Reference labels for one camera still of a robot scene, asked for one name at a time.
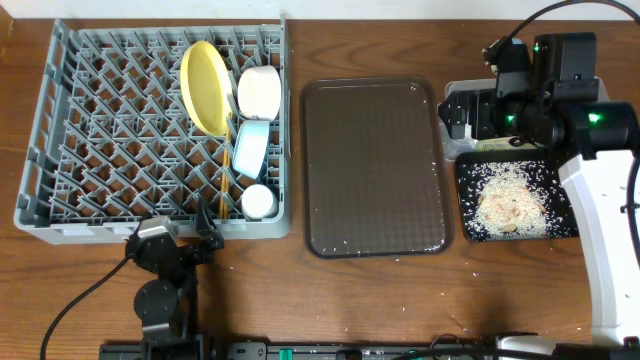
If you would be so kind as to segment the green snack wrapper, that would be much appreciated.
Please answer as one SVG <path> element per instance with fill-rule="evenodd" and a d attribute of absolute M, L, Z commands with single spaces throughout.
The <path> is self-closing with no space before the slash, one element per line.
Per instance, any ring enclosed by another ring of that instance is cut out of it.
<path fill-rule="evenodd" d="M 474 146 L 474 150 L 479 152 L 486 152 L 535 149 L 535 146 L 530 143 L 517 143 L 516 145 L 513 145 L 510 143 L 510 140 L 512 140 L 512 137 L 477 140 Z"/>

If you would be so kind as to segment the long wooden chopstick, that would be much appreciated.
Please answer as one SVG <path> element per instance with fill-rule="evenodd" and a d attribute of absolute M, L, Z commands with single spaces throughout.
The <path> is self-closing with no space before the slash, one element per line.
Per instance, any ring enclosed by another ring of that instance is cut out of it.
<path fill-rule="evenodd" d="M 227 194 L 228 185 L 229 185 L 227 175 L 226 175 L 226 168 L 228 167 L 228 163 L 229 163 L 229 153 L 228 153 L 228 150 L 225 149 L 223 154 L 223 172 L 221 176 L 221 196 L 219 201 L 219 218 L 220 219 L 226 219 L 228 217 L 228 208 L 225 201 L 225 195 Z"/>

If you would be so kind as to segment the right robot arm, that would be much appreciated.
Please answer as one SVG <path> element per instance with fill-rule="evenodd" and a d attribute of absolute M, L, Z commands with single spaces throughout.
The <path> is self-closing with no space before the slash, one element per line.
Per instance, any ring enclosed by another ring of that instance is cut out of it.
<path fill-rule="evenodd" d="M 446 155 L 502 142 L 504 157 L 543 155 L 564 188 L 586 263 L 592 341 L 506 335 L 488 359 L 635 359 L 639 355 L 639 122 L 595 73 L 591 32 L 500 39 L 493 79 L 453 81 L 438 107 Z"/>

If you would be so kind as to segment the short wooden chopstick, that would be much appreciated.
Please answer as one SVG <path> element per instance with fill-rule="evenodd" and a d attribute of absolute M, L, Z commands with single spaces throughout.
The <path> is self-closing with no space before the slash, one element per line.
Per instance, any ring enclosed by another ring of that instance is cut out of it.
<path fill-rule="evenodd" d="M 230 134 L 230 130 L 228 130 L 225 137 L 225 145 L 228 145 L 230 140 L 231 140 L 231 134 Z M 229 179 L 226 173 L 229 165 L 230 165 L 230 154 L 228 149 L 225 147 L 224 157 L 223 157 L 223 166 L 225 167 L 226 170 L 223 172 L 223 176 L 222 176 L 222 188 L 221 188 L 222 198 L 220 202 L 220 217 L 222 219 L 228 218 L 228 205 L 226 203 L 225 196 L 228 194 L 228 189 L 229 189 Z"/>

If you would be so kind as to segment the white pink bowl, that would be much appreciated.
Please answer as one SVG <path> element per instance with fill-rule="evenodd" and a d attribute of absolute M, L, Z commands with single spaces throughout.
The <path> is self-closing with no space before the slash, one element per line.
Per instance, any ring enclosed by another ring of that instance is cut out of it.
<path fill-rule="evenodd" d="M 242 73 L 237 100 L 244 117 L 273 121 L 279 114 L 281 99 L 282 85 L 275 67 L 252 67 Z"/>

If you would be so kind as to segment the white paper cup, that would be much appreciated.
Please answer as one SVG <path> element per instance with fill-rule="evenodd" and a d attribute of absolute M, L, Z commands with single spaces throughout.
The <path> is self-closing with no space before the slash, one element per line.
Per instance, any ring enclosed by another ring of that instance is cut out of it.
<path fill-rule="evenodd" d="M 241 211 L 251 220 L 271 218 L 278 212 L 275 194 L 265 185 L 249 186 L 241 196 Z"/>

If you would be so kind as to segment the light blue bowl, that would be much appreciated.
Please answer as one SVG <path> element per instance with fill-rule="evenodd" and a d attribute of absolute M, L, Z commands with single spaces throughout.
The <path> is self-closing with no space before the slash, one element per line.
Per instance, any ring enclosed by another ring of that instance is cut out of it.
<path fill-rule="evenodd" d="M 257 179 L 269 143 L 270 122 L 247 120 L 240 126 L 232 166 L 238 173 Z"/>

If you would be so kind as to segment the yellow plate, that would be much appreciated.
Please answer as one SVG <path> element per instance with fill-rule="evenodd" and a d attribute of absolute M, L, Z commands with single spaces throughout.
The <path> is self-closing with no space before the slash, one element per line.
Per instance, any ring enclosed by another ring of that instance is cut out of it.
<path fill-rule="evenodd" d="M 229 71 L 218 50 L 207 41 L 198 41 L 184 53 L 180 66 L 180 86 L 184 105 L 202 132 L 224 137 L 232 110 Z"/>

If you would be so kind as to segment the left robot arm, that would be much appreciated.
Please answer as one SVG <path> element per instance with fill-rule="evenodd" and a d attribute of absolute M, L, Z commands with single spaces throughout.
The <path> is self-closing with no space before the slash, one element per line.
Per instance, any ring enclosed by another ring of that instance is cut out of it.
<path fill-rule="evenodd" d="M 126 240 L 126 257 L 156 276 L 134 297 L 143 359 L 216 357 L 212 338 L 198 330 L 196 267 L 213 262 L 224 238 L 203 199 L 198 200 L 194 224 L 198 240 L 188 245 L 177 243 L 177 226 L 167 216 L 142 220 Z"/>

